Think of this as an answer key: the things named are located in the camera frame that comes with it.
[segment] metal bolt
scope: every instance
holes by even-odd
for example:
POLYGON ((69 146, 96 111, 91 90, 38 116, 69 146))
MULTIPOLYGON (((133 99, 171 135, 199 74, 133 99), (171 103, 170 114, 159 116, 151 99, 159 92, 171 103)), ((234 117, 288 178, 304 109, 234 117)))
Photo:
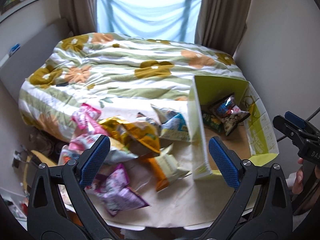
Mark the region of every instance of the metal bolt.
POLYGON ((76 160, 75 159, 70 159, 68 160, 68 165, 72 166, 76 164, 76 160))
POLYGON ((251 161, 249 161, 249 160, 244 160, 242 163, 243 163, 244 166, 250 166, 251 165, 251 161))
POLYGON ((45 163, 40 163, 39 164, 39 169, 43 169, 45 167, 45 163))
POLYGON ((275 168, 276 170, 279 170, 281 167, 279 164, 275 163, 273 164, 273 168, 275 168))

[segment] black cable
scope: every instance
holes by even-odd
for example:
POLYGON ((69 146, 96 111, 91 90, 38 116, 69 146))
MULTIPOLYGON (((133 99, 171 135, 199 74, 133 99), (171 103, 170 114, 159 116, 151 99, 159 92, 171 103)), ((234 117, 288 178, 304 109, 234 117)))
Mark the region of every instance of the black cable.
MULTIPOLYGON (((320 107, 319 107, 312 115, 310 115, 310 116, 306 119, 306 121, 310 121, 310 120, 311 120, 312 118, 314 118, 319 112, 320 112, 320 107)), ((280 142, 280 141, 283 140, 284 138, 286 138, 285 135, 282 136, 282 137, 280 137, 280 138, 277 140, 277 142, 280 142)))

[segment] blue gripper pad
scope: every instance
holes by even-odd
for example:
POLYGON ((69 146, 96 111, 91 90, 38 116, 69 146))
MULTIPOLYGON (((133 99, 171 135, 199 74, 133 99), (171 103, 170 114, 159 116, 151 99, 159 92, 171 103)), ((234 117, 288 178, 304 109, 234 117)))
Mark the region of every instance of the blue gripper pad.
POLYGON ((289 111, 284 114, 284 118, 292 122, 294 125, 298 126, 302 130, 306 127, 306 123, 303 119, 289 111))
POLYGON ((211 138, 209 141, 209 153, 228 186, 237 190, 240 185, 239 170, 215 138, 211 138))
POLYGON ((85 188, 92 184, 93 179, 100 170, 105 158, 107 157, 110 151, 110 139, 108 136, 105 136, 98 146, 95 144, 91 147, 93 150, 91 156, 85 163, 84 167, 81 170, 81 179, 79 185, 81 188, 85 188))

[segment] gray headboard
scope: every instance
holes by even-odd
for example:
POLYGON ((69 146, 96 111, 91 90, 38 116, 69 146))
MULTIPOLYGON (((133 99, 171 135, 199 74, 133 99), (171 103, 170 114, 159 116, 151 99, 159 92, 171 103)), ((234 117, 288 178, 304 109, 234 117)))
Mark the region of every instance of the gray headboard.
POLYGON ((67 20, 59 19, 22 45, 2 66, 0 80, 16 102, 24 80, 44 64, 69 33, 67 20))

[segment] blue cloth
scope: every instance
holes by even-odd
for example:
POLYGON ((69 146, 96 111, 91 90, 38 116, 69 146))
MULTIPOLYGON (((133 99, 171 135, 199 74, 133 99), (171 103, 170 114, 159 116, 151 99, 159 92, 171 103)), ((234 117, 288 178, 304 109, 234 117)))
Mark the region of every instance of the blue cloth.
POLYGON ((97 0, 98 32, 194 43, 201 0, 97 0))

